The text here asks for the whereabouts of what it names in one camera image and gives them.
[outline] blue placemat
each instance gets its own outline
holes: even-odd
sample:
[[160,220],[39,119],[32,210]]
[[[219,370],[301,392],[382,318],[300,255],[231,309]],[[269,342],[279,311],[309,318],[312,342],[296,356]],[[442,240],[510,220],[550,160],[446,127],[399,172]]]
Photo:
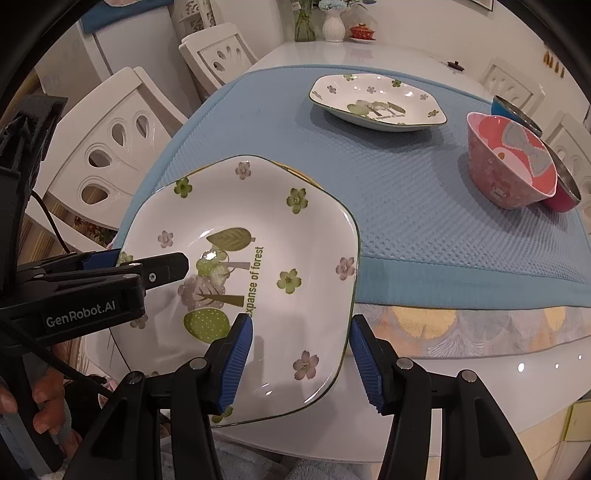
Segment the blue placemat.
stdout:
[[[349,124],[308,100],[327,74],[375,72],[431,93],[448,122],[385,133]],[[295,66],[248,73],[216,92],[175,135],[135,195],[239,154],[291,165],[353,213],[362,237],[356,301],[455,309],[591,306],[591,250],[576,211],[507,211],[467,172],[466,115],[490,104],[408,75],[360,67]]]

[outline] screw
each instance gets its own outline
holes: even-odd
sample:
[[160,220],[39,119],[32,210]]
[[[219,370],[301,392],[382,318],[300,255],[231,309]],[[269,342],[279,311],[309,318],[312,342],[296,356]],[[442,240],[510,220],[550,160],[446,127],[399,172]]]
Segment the screw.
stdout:
[[193,360],[189,362],[189,366],[193,370],[201,370],[207,366],[207,360],[205,360],[202,356],[193,358]]
[[413,365],[414,363],[410,358],[402,357],[396,360],[396,366],[398,368],[402,368],[403,370],[410,370]]
[[135,385],[137,382],[142,380],[143,376],[144,375],[142,374],[142,372],[131,372],[131,374],[129,375],[129,379],[127,380],[127,383],[129,383],[130,385]]
[[478,375],[476,375],[472,370],[464,370],[462,372],[462,378],[469,383],[474,383],[478,379]]

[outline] white vase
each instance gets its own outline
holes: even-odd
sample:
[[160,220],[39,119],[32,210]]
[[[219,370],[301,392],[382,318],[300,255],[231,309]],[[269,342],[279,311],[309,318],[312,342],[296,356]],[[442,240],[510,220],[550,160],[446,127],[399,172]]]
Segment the white vase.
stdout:
[[326,19],[322,25],[324,39],[329,42],[342,42],[345,37],[345,26],[340,19],[340,10],[330,9],[326,11]]

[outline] square plate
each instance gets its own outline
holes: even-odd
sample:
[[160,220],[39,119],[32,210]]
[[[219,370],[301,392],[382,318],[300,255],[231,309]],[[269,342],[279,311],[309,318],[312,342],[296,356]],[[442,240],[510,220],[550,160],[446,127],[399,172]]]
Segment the square plate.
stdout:
[[433,95],[375,73],[320,77],[309,97],[343,120],[382,132],[409,132],[447,122]]
[[183,281],[147,291],[146,317],[111,329],[132,370],[174,372],[227,335],[240,312],[254,339],[232,408],[214,424],[277,417],[334,383],[347,345],[359,259],[351,213],[261,157],[232,157],[142,205],[120,261],[183,252]]

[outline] vase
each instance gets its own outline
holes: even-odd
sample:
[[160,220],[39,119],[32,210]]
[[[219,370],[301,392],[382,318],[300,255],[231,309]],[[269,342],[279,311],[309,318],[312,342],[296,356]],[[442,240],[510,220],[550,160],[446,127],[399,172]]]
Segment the vase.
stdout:
[[312,28],[312,0],[300,0],[301,8],[296,13],[295,41],[314,41],[316,34]]
[[340,19],[340,10],[330,9],[326,11],[322,33],[326,41],[335,43],[343,41],[345,38],[345,26]]

